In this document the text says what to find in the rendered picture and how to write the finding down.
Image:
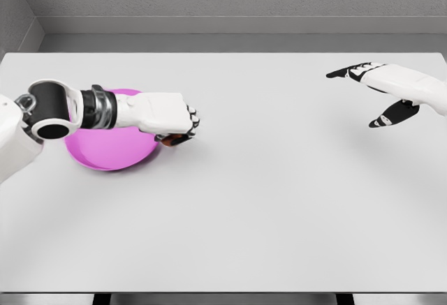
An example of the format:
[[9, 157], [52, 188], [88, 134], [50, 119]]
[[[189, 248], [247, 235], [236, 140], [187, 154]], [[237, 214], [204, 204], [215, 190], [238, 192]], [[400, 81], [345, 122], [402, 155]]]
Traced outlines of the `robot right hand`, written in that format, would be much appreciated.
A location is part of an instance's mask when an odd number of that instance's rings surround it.
[[375, 62], [341, 68], [328, 73], [326, 77], [349, 78], [399, 99], [372, 120], [369, 123], [370, 128], [394, 126], [416, 115], [421, 105], [428, 105], [430, 80], [433, 78], [426, 73], [397, 64]]

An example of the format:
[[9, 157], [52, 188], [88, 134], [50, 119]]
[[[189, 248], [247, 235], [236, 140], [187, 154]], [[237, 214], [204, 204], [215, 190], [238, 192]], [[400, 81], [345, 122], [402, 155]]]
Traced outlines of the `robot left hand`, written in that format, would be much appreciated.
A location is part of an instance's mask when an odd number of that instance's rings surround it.
[[171, 134], [182, 134], [181, 143], [196, 136], [200, 119], [180, 93], [141, 93], [136, 99], [140, 131], [155, 134], [158, 142]]

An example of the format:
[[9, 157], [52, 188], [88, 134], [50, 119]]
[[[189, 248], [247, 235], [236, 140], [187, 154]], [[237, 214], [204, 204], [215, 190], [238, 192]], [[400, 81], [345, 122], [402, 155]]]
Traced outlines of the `pink plate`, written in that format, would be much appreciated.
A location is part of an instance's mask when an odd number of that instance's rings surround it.
[[93, 170], [114, 171], [131, 167], [147, 158], [158, 146], [154, 135], [136, 127], [79, 129], [64, 140], [68, 153], [79, 164]]

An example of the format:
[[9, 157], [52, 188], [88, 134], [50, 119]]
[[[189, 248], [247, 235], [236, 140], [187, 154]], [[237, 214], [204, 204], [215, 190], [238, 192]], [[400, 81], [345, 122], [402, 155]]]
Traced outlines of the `red apple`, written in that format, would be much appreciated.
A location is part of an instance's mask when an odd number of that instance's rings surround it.
[[182, 134], [171, 134], [167, 137], [164, 137], [161, 140], [161, 143], [167, 147], [174, 147], [182, 142], [182, 138]]

